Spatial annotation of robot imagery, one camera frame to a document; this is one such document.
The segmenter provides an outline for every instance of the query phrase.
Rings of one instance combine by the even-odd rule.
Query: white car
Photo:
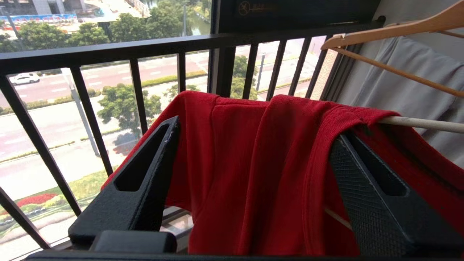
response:
[[[39,76],[35,73],[20,73],[16,76],[10,77],[10,82],[13,85],[20,85],[20,84],[32,84],[39,82]]]

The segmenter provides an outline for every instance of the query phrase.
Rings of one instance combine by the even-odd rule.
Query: handrail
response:
[[[378,22],[342,24],[305,30],[273,31],[265,33],[220,33],[166,39],[152,39],[95,46],[80,46],[0,54],[0,73],[13,74],[129,60],[151,56],[193,52],[264,42],[306,38],[372,28]]]

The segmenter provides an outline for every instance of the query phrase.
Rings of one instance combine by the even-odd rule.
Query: black panel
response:
[[[369,22],[380,0],[221,0],[219,33]]]

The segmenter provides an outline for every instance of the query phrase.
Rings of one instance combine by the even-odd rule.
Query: wooden rod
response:
[[[464,133],[464,124],[446,121],[434,121],[407,117],[385,117],[379,121],[383,124],[400,125],[407,127],[423,128],[429,130],[448,131],[455,133]]]
[[[456,97],[460,97],[460,98],[463,98],[464,97],[464,91],[457,91],[457,90],[454,90],[454,89],[451,89],[451,88],[448,88],[444,85],[441,85],[441,84],[438,84],[438,83],[434,83],[432,81],[429,81],[427,79],[424,79],[424,78],[421,78],[419,76],[415,76],[413,74],[410,74],[410,73],[407,73],[407,72],[404,72],[402,70],[398,70],[394,67],[391,67],[389,65],[385,65],[383,63],[379,63],[378,61],[376,60],[372,60],[372,59],[369,59],[367,57],[364,57],[362,55],[359,55],[357,53],[354,53],[354,52],[350,52],[350,51],[347,51],[345,49],[341,49],[341,48],[332,48],[332,50],[336,51],[336,52],[339,52],[343,55],[346,55],[348,57],[351,57],[353,59],[356,59],[356,60],[360,60],[360,61],[363,61],[365,63],[368,63],[368,64],[371,64],[371,65],[374,65],[376,67],[379,67],[379,68],[382,68],[384,70],[387,70],[389,72],[392,72],[392,73],[395,73],[395,74],[398,74],[400,76],[403,76],[403,77],[406,77],[408,79],[411,79],[413,81],[416,81],[418,83],[422,83],[424,85],[427,85],[427,86],[430,86],[432,88],[435,88],[437,90],[440,90],[440,91],[444,91],[446,93],[449,93],[451,95],[454,95]]]

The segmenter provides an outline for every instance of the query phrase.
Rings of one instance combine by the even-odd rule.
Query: balcony railing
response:
[[[347,23],[331,25],[323,28],[312,28],[307,30],[294,31],[279,31],[270,33],[254,33],[254,34],[216,34],[180,37],[170,39],[145,40],[137,42],[125,42],[105,44],[98,46],[83,46],[53,50],[17,52],[0,54],[0,87],[6,100],[15,113],[19,122],[23,126],[28,137],[37,149],[38,154],[42,158],[46,167],[50,171],[54,180],[58,184],[64,197],[69,203],[72,211],[76,216],[81,214],[81,208],[71,191],[69,184],[63,177],[63,174],[58,167],[53,155],[44,142],[41,132],[28,113],[21,98],[19,97],[15,87],[8,79],[9,74],[17,74],[22,72],[34,72],[40,70],[49,70],[56,68],[69,68],[72,79],[79,94],[85,116],[91,129],[91,133],[95,139],[98,153],[103,162],[107,175],[113,172],[113,167],[110,163],[110,158],[103,142],[102,133],[100,131],[97,118],[90,102],[90,97],[87,92],[81,66],[96,63],[106,63],[128,60],[130,66],[130,74],[135,92],[140,127],[142,133],[148,129],[147,115],[145,113],[144,99],[142,93],[142,82],[139,70],[138,59],[152,56],[161,56],[168,54],[177,55],[177,86],[178,92],[186,90],[186,53],[200,50],[210,50],[210,67],[208,70],[208,86],[207,91],[216,93],[221,96],[228,97],[231,93],[231,85],[223,84],[230,83],[230,79],[225,79],[227,73],[219,72],[219,68],[233,68],[233,59],[230,60],[230,55],[223,55],[223,50],[228,49],[235,53],[236,46],[250,45],[250,53],[245,77],[243,99],[248,99],[252,86],[252,78],[254,75],[255,61],[258,54],[258,45],[264,42],[279,41],[277,55],[274,61],[269,89],[266,100],[269,101],[273,96],[277,85],[280,66],[284,57],[285,46],[290,39],[303,38],[304,42],[301,49],[293,80],[291,81],[288,95],[294,95],[298,84],[300,74],[303,69],[306,53],[308,52],[312,37],[316,36],[331,36],[339,33],[349,33],[360,30],[378,28],[382,25],[380,22],[372,22],[368,24]],[[349,46],[352,51],[358,52],[360,46]],[[324,58],[327,51],[322,51],[319,55],[319,60],[314,68],[313,76],[309,82],[306,98],[310,98],[313,89],[316,85],[319,73],[321,71]],[[337,57],[334,66],[329,74],[326,88],[323,91],[322,99],[328,99],[337,93],[342,85],[342,79],[349,74],[349,66],[352,63],[347,58]],[[3,208],[16,220],[16,222],[36,241],[41,248],[50,248],[50,244],[40,235],[37,228],[32,224],[29,218],[21,211],[16,203],[0,189],[0,203]],[[181,210],[168,210],[166,212],[165,221],[170,222],[172,218],[177,218],[179,215],[185,215]]]

